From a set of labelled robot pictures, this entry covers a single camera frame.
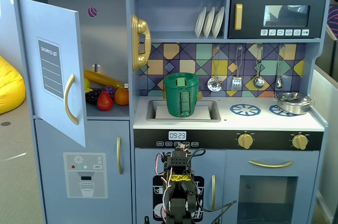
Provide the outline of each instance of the pot handle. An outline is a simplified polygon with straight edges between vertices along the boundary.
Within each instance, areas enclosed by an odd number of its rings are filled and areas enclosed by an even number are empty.
[[[274,101],[278,101],[278,99],[277,99],[277,93],[276,92],[274,92],[273,100]]]
[[[314,106],[316,102],[316,97],[313,99],[313,101],[310,102],[310,105]]]

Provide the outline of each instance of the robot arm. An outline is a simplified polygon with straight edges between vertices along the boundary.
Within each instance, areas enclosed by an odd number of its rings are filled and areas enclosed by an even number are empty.
[[[215,218],[211,224],[218,223],[222,215],[237,201],[225,204],[215,209],[205,209],[200,205],[197,185],[194,180],[194,172],[191,170],[191,159],[196,156],[202,156],[205,153],[204,148],[200,148],[193,153],[189,152],[189,145],[179,143],[171,153],[160,153],[161,160],[164,162],[163,175],[163,210],[166,213],[162,216],[165,224],[192,224],[191,213],[196,212],[197,206],[204,212],[213,212],[220,209],[224,210]],[[149,217],[145,217],[145,224],[149,224]]]

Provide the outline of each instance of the gold door handle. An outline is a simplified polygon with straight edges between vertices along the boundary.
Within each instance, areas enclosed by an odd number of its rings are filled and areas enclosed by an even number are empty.
[[[122,170],[122,165],[121,165],[121,138],[120,137],[117,137],[116,153],[117,153],[118,173],[122,175],[123,170]]]
[[[211,209],[215,208],[215,202],[216,202],[216,176],[212,175],[212,203],[211,203]]]
[[[64,89],[63,103],[64,103],[65,112],[67,113],[70,120],[72,120],[72,122],[74,124],[79,125],[78,119],[76,117],[74,117],[74,115],[70,112],[69,107],[68,107],[68,94],[69,94],[70,87],[73,85],[74,81],[75,81],[75,77],[72,74],[69,77],[69,80],[67,81],[67,84],[66,84],[65,89]]]
[[[139,35],[143,34],[144,39],[144,52],[139,51]],[[149,26],[146,21],[132,15],[132,50],[133,50],[133,70],[144,66],[150,56],[152,50],[152,37],[150,34]]]
[[[286,163],[277,164],[277,165],[270,165],[270,164],[260,163],[260,162],[256,162],[256,161],[249,161],[249,163],[256,165],[256,166],[259,166],[259,167],[268,167],[268,168],[273,168],[273,169],[278,169],[280,167],[288,167],[288,166],[291,166],[292,164],[294,164],[293,161],[288,161]]]
[[[236,4],[235,13],[234,13],[234,29],[242,29],[242,17],[243,17],[243,5]]]

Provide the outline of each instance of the silver pot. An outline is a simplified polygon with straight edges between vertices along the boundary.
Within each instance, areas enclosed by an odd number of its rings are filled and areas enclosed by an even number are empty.
[[[274,100],[278,102],[279,108],[295,115],[307,113],[311,104],[315,103],[315,99],[311,100],[309,96],[298,93],[286,93],[274,96]]]

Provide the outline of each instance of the white countertop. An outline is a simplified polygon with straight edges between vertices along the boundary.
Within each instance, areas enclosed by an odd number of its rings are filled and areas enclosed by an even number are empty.
[[[199,130],[290,130],[323,132],[324,127],[311,112],[299,116],[280,116],[272,113],[269,108],[277,105],[272,98],[219,98],[203,97],[203,100],[217,102],[221,116],[220,122],[153,122],[147,121],[148,102],[151,100],[163,100],[161,97],[140,97],[134,121],[134,129],[199,129]],[[254,116],[241,116],[230,111],[233,105],[254,105],[260,109],[260,113]]]

